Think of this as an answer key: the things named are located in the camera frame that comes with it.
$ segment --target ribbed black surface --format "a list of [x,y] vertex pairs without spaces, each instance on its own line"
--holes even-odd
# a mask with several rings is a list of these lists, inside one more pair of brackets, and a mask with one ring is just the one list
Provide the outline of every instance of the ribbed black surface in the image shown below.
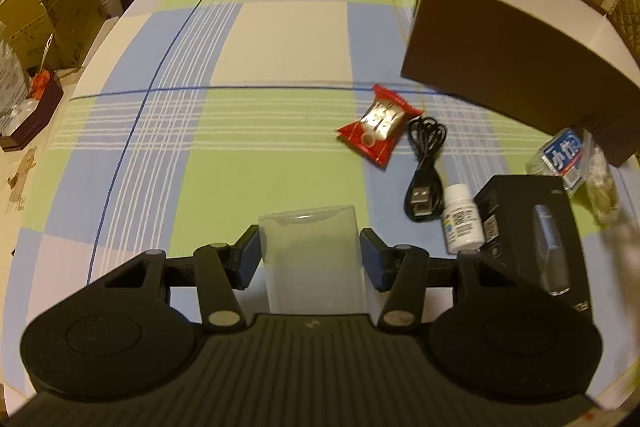
[[183,374],[143,396],[74,403],[41,393],[10,427],[563,426],[582,396],[542,405],[492,402],[446,380],[410,337],[366,316],[261,315],[213,336]]

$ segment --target white bottle cap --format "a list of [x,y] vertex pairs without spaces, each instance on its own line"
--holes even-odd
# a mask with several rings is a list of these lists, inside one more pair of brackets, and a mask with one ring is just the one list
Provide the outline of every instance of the white bottle cap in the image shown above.
[[469,192],[468,185],[464,183],[456,183],[455,185],[449,185],[444,189],[444,206],[449,206],[459,201],[472,200],[471,192]]

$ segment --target pill bottle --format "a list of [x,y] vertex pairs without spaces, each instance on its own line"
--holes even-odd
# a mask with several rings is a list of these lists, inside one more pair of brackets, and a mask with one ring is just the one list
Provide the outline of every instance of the pill bottle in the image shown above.
[[444,189],[442,225],[449,253],[476,251],[484,245],[484,232],[469,187],[463,183]]

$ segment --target bottle image on box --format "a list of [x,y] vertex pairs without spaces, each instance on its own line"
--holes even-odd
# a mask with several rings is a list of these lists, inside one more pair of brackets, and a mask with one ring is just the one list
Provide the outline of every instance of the bottle image on box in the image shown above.
[[533,207],[533,230],[542,289],[553,296],[568,292],[571,281],[566,254],[556,220],[546,204]]

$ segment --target red snack wrapper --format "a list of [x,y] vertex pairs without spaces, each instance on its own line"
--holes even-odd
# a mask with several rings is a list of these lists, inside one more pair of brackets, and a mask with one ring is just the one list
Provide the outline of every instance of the red snack wrapper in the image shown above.
[[385,167],[400,136],[402,124],[420,116],[422,111],[380,84],[373,86],[373,92],[376,97],[364,116],[340,127],[337,132],[370,160]]

